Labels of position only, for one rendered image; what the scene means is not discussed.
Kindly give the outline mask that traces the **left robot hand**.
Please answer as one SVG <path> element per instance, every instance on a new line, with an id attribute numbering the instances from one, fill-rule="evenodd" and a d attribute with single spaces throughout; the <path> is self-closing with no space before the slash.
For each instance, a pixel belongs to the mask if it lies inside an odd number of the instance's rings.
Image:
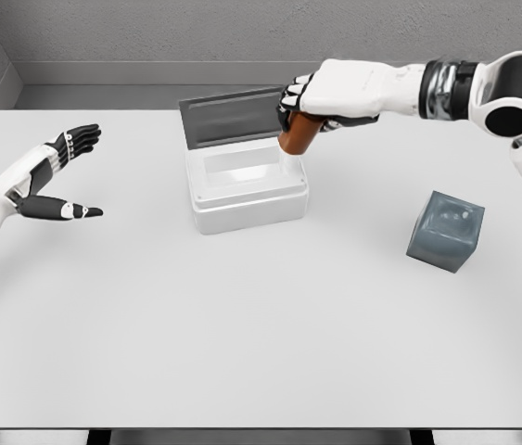
<path id="1" fill-rule="evenodd" d="M 32 148 L 0 175 L 0 197 L 16 213 L 32 219 L 67 221 L 101 216 L 99 208 L 39 194 L 72 160 L 91 152 L 100 135 L 99 126 L 89 124 Z"/>

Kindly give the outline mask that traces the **white box with grey lid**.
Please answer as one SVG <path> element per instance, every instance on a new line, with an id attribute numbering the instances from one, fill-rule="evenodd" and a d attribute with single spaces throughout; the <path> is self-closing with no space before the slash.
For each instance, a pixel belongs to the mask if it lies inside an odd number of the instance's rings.
<path id="1" fill-rule="evenodd" d="M 304 217 L 309 184 L 300 157 L 279 146 L 281 87 L 180 101 L 196 227 L 216 235 Z"/>

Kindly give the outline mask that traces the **brown and white bottle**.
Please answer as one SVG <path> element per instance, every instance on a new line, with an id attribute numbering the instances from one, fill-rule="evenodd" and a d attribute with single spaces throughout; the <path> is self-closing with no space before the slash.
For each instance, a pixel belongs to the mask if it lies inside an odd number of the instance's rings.
<path id="1" fill-rule="evenodd" d="M 281 149 L 281 160 L 286 171 L 293 170 L 306 152 L 314 137 L 319 133 L 324 117 L 294 111 L 288 118 L 289 130 L 277 138 Z"/>

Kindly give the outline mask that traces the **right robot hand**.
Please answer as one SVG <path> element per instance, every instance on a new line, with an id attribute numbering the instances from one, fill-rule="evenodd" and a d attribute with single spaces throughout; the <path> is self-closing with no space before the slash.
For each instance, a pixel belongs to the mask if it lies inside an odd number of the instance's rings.
<path id="1" fill-rule="evenodd" d="M 296 77 L 282 91 L 276 107 L 282 131 L 290 130 L 296 112 L 322 120 L 322 133 L 377 122 L 394 73 L 394 67 L 380 62 L 324 61 L 317 71 Z"/>

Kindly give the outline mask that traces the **grey cube block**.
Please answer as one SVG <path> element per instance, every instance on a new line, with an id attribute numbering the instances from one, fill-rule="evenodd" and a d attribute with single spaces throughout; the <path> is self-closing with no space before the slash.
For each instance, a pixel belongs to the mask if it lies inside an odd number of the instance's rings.
<path id="1" fill-rule="evenodd" d="M 433 191 L 420 212 L 408 257 L 457 273 L 477 249 L 485 208 Z"/>

